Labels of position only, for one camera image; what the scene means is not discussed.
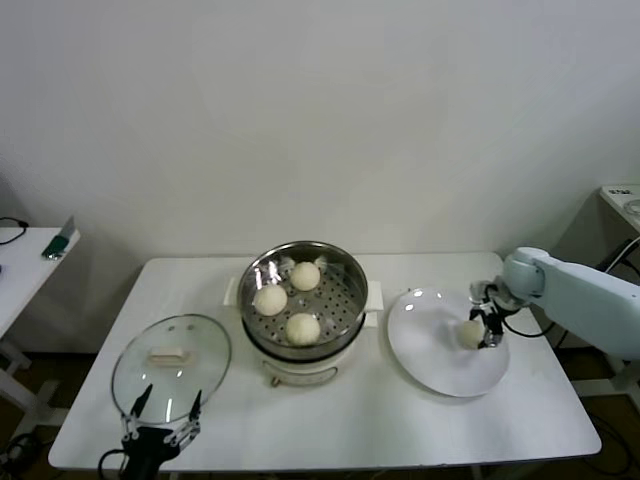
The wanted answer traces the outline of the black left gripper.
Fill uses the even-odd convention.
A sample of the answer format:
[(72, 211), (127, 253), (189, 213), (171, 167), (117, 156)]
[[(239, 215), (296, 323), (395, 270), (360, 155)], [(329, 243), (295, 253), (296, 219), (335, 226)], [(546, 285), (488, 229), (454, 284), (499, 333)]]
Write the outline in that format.
[(180, 448), (186, 448), (200, 433), (202, 391), (199, 390), (189, 411), (187, 421), (164, 438), (163, 434), (145, 433), (139, 436), (140, 416), (151, 395), (149, 384), (136, 398), (128, 414), (122, 415), (123, 450), (127, 457), (122, 472), (124, 480), (154, 480), (160, 467), (179, 456)]

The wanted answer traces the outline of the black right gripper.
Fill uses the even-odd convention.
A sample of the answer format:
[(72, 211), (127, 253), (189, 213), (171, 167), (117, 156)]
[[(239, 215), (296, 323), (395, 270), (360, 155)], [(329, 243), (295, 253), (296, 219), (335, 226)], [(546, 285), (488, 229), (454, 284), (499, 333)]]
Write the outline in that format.
[[(514, 297), (503, 284), (488, 284), (485, 288), (485, 296), (494, 310), (504, 318), (515, 315), (521, 310), (521, 300)], [(470, 310), (469, 320), (483, 322), (485, 328), (482, 340), (478, 344), (479, 349), (496, 348), (500, 345), (504, 329), (502, 317), (498, 313), (486, 313), (479, 306), (474, 306)]]

